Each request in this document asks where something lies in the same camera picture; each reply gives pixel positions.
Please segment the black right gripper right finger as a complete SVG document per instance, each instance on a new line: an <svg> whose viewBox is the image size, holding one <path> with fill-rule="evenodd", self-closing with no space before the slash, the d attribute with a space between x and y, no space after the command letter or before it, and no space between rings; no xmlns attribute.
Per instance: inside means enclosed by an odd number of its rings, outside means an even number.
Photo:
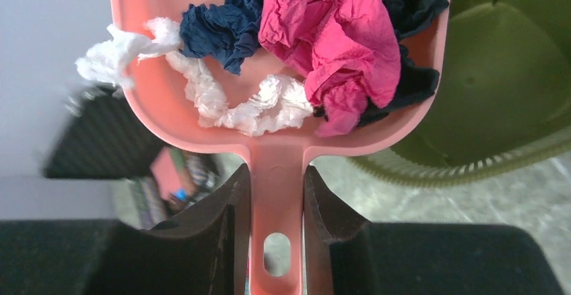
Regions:
<svg viewBox="0 0 571 295"><path fill-rule="evenodd" d="M507 225L371 222L304 175L309 294L562 294L531 235Z"/></svg>

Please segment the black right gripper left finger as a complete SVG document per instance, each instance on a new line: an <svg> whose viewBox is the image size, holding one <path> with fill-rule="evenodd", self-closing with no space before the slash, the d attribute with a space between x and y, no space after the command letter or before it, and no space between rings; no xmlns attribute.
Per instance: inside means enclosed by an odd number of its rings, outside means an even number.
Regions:
<svg viewBox="0 0 571 295"><path fill-rule="evenodd" d="M1 223L2 294L243 294L250 172L151 230L119 220Z"/></svg>

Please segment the pink dustpan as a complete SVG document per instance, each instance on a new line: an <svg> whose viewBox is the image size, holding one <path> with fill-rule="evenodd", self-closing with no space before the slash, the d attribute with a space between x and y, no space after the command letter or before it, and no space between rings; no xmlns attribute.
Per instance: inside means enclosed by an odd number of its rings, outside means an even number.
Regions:
<svg viewBox="0 0 571 295"><path fill-rule="evenodd" d="M324 155L362 156L391 147L425 117L432 99L392 112L348 135L320 138L320 120L298 107L294 72L265 50L240 75L213 59L146 53L127 67L126 99L139 120L170 145L204 154L234 153L248 165L249 286L252 294L303 292L303 176Z"/></svg>

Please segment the white twisted paper scrap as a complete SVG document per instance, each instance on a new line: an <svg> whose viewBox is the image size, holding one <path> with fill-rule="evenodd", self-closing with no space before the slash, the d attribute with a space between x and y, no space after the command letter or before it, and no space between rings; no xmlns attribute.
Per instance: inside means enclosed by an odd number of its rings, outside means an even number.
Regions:
<svg viewBox="0 0 571 295"><path fill-rule="evenodd" d="M153 38L109 25L107 30L112 38L95 44L78 58L77 72L88 81L131 88L133 80L123 73L130 62L164 56L169 66L187 79L185 96L194 103L200 126L235 129L251 137L282 129L299 129L305 118L313 114L303 84L287 75L268 75L260 82L256 94L230 107L222 86L206 63L179 52L182 39L178 22L154 18L144 26Z"/></svg>

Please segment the dark blue scrap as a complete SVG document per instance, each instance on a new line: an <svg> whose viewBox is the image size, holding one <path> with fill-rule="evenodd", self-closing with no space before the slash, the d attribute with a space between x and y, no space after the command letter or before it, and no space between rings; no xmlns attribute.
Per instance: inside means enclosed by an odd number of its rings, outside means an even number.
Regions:
<svg viewBox="0 0 571 295"><path fill-rule="evenodd" d="M212 57L224 70L241 74L244 60L261 47L263 0L224 0L222 5L193 5L182 13L180 52L189 58Z"/></svg>

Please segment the large magenta paper scrap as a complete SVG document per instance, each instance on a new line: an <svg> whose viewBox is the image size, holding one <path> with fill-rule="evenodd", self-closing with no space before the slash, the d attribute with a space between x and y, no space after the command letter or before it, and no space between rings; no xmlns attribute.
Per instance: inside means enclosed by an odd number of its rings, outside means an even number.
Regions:
<svg viewBox="0 0 571 295"><path fill-rule="evenodd" d="M264 0L259 42L304 77L326 116L318 136L348 134L395 95L401 53L382 0Z"/></svg>

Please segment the pink card in case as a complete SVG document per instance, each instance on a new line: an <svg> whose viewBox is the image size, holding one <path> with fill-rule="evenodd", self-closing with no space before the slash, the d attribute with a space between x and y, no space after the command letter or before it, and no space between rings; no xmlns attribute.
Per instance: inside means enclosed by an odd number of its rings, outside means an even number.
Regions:
<svg viewBox="0 0 571 295"><path fill-rule="evenodd" d="M164 200L169 200L172 195L183 200L198 191L187 166L187 158L178 148L163 147L150 168Z"/></svg>

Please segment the black poker chip case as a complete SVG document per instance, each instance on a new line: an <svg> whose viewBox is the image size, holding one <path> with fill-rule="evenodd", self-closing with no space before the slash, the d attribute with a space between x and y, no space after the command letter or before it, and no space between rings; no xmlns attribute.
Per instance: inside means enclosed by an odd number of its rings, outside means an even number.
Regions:
<svg viewBox="0 0 571 295"><path fill-rule="evenodd" d="M135 211L129 223L150 229L212 192L220 179L215 158L182 152L151 133L125 98L95 87L69 100L72 120L44 163L46 178L112 180ZM189 190L160 195L152 163L174 160Z"/></svg>

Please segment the olive green waste basket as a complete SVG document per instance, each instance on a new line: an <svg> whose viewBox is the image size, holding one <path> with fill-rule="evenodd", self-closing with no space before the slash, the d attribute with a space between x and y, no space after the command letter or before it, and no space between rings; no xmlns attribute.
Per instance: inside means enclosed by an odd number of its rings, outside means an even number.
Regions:
<svg viewBox="0 0 571 295"><path fill-rule="evenodd" d="M570 0L451 0L423 121L353 163L399 185L496 176L570 149Z"/></svg>

